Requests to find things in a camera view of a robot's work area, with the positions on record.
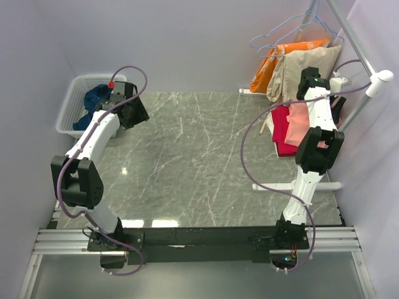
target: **plastic basket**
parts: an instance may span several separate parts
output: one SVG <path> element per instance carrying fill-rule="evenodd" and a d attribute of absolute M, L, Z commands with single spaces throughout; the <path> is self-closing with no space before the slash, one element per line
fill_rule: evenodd
<path fill-rule="evenodd" d="M 55 127 L 59 133 L 68 134 L 74 138 L 80 138 L 83 135 L 84 131 L 75 131 L 72 125 L 87 114 L 84 107 L 85 94 L 97 85 L 108 84 L 111 77 L 112 74 L 95 74 L 77 76 L 73 79 Z M 127 78 L 123 75 L 116 75 L 115 80 L 126 82 Z"/>

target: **blue hanger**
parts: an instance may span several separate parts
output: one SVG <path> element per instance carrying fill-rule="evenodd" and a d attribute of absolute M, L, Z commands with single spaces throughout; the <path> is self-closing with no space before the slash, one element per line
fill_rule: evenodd
<path fill-rule="evenodd" d="M 275 42 L 274 44 L 268 44 L 268 45 L 264 45 L 264 46 L 262 46 L 262 47 L 255 46 L 255 45 L 252 44 L 255 40 L 257 40 L 257 39 L 260 38 L 260 37 L 269 37 L 276 29 L 280 28 L 280 27 L 283 26 L 285 23 L 287 23 L 287 22 L 289 22 L 289 21 L 291 21 L 291 20 L 293 20 L 293 19 L 295 19 L 295 18 L 297 18 L 297 17 L 303 17 L 303 16 L 305 16 L 305 15 L 306 15 L 308 12 L 310 12 L 310 10 L 312 9 L 312 5 L 313 5 L 314 1 L 317 1 L 317 8 L 316 8 L 316 12 L 315 12 L 314 15 L 309 14 L 309 16 L 313 17 L 313 18 L 310 20 L 310 22 L 305 23 L 305 24 L 301 24 L 301 25 L 297 26 L 294 30 L 290 31 L 288 34 L 286 34 L 285 36 L 281 37 L 281 38 L 280 38 L 277 42 Z M 284 56 L 284 55 L 259 55 L 259 53 L 260 53 L 260 51 L 262 51 L 263 49 L 275 49 L 275 48 L 276 48 L 276 45 L 277 45 L 278 43 L 280 43 L 281 40 L 285 39 L 287 36 L 289 36 L 290 34 L 292 34 L 293 32 L 295 32 L 296 30 L 300 29 L 301 27 L 306 26 L 306 25 L 309 25 L 309 24 L 311 24 L 311 23 L 314 22 L 314 21 L 315 21 L 316 23 L 320 23 L 320 24 L 324 27 L 324 31 L 325 31 L 325 32 L 327 32 L 327 30 L 328 30 L 329 33 L 332 34 L 332 40 L 335 40 L 335 39 L 337 38 L 337 33 L 336 33 L 335 31 L 331 30 L 330 27 L 329 27 L 324 21 L 320 21 L 320 19 L 317 17 L 317 14 L 319 13 L 319 4 L 320 4 L 320 0 L 313 0 L 313 1 L 311 2 L 311 4 L 310 4 L 309 8 L 306 10 L 306 12 L 305 12 L 304 14 L 299 14 L 299 15 L 290 17 L 288 20 L 284 21 L 283 23 L 281 23 L 280 25 L 278 25 L 276 28 L 272 29 L 267 35 L 262 34 L 262 35 L 260 35 L 260 36 L 257 36 L 257 37 L 255 37 L 255 38 L 253 38 L 253 39 L 251 40 L 251 43 L 250 43 L 249 45 L 250 45 L 252 48 L 258 48 L 258 49 L 259 49 L 259 50 L 257 51 L 257 56 L 258 56 L 258 57 L 282 57 L 282 56 Z M 344 43 L 344 38 L 343 38 L 343 37 L 338 36 L 338 38 L 342 39 L 342 43 Z"/>

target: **metal rod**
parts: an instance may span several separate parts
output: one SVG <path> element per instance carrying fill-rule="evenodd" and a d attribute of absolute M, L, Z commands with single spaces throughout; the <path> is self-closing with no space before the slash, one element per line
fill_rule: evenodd
<path fill-rule="evenodd" d="M 312 0 L 310 2 L 310 6 L 309 6 L 308 10 L 305 12 L 304 19 L 302 20 L 302 25 L 309 23 L 310 15 L 312 14 L 312 11 L 313 11 L 316 1 L 317 0 Z M 300 40 L 302 39 L 302 35 L 304 34 L 304 31 L 306 30 L 306 27 L 307 26 L 302 26 L 301 28 L 299 28 L 297 37 L 295 38 L 295 42 L 300 42 Z"/>
<path fill-rule="evenodd" d="M 355 117 L 362 111 L 364 106 L 370 101 L 372 98 L 370 98 L 368 95 L 364 95 L 363 98 L 357 102 L 355 108 L 353 108 L 352 112 L 350 115 L 346 118 L 342 126 L 340 126 L 339 131 L 345 132 L 350 125 L 351 122 L 355 119 Z"/>
<path fill-rule="evenodd" d="M 360 41 L 357 39 L 357 35 L 355 31 L 352 29 L 352 26 L 348 23 L 347 18 L 342 14 L 342 11 L 339 9 L 335 0 L 327 0 L 332 12 L 337 18 L 339 24 L 341 25 L 342 30 L 345 32 L 348 40 L 350 41 L 353 49 L 358 55 L 359 59 L 362 61 L 367 73 L 369 76 L 376 73 L 374 66 L 372 65 L 370 59 L 368 58 L 368 54 L 363 48 Z"/>

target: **orange cloth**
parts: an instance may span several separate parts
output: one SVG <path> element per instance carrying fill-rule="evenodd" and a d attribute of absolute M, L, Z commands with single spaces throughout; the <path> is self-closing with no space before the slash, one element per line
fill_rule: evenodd
<path fill-rule="evenodd" d="M 296 42 L 294 44 L 281 44 L 277 45 L 275 49 L 271 49 L 267 54 L 272 55 L 284 55 L 291 53 L 295 50 L 312 50 L 317 47 L 327 47 L 330 43 L 330 39 L 313 40 L 312 42 Z M 276 68 L 278 59 L 282 57 L 265 57 L 263 63 L 256 72 L 255 77 L 251 82 L 251 91 L 266 93 L 267 86 L 269 85 L 270 79 L 272 78 L 273 71 Z"/>

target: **stack of clothes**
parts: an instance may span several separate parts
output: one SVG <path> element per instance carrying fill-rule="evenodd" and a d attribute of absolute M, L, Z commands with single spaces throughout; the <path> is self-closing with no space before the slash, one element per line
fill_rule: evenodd
<path fill-rule="evenodd" d="M 303 69 L 317 67 L 322 78 L 327 78 L 331 73 L 341 46 L 327 48 L 329 43 L 329 39 L 322 39 L 278 45 L 269 55 L 283 56 L 264 59 L 251 83 L 251 91 L 265 93 L 272 102 L 295 100 Z M 344 101 L 344 98 L 331 99 L 334 102 L 334 116 L 339 115 Z M 279 106 L 268 115 L 264 125 L 266 124 L 271 129 L 273 142 L 276 143 L 277 155 L 295 156 L 297 147 L 309 129 L 307 105 L 298 103 L 289 107 Z"/>

